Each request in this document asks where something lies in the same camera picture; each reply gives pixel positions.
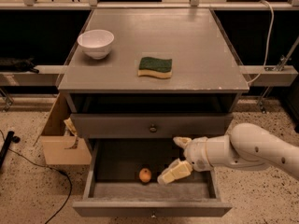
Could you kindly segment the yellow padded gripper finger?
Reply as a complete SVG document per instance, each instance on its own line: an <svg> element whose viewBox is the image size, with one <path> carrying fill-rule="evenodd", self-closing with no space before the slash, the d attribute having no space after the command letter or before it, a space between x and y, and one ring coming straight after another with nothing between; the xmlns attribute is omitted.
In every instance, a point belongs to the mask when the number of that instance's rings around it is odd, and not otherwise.
<svg viewBox="0 0 299 224"><path fill-rule="evenodd" d="M191 173L192 166L187 161L176 159L165 170L162 171L157 178L157 182L161 185L166 185L181 178L187 177Z"/></svg>
<svg viewBox="0 0 299 224"><path fill-rule="evenodd" d="M189 137L174 137L173 138L174 143L183 149L187 147L187 145L192 141L191 138Z"/></svg>

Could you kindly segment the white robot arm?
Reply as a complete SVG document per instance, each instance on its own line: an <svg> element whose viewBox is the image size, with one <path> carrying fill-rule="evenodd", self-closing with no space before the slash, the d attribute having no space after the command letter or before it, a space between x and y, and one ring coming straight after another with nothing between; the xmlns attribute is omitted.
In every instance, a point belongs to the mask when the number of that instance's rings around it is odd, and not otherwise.
<svg viewBox="0 0 299 224"><path fill-rule="evenodd" d="M211 171L218 166L257 171L272 165L299 179L299 147L254 124L237 124L229 135L174 137L173 141L184 150L185 160L176 159L162 171L157 178L161 185L187 177L192 171Z"/></svg>

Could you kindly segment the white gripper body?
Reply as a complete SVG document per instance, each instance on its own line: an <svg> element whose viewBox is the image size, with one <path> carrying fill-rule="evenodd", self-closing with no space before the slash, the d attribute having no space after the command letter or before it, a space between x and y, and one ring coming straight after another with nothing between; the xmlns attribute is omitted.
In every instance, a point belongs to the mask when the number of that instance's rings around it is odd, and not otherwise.
<svg viewBox="0 0 299 224"><path fill-rule="evenodd" d="M210 171L212 169L206 151L207 140L207 137L192 139L184 148L184 156L196 172Z"/></svg>

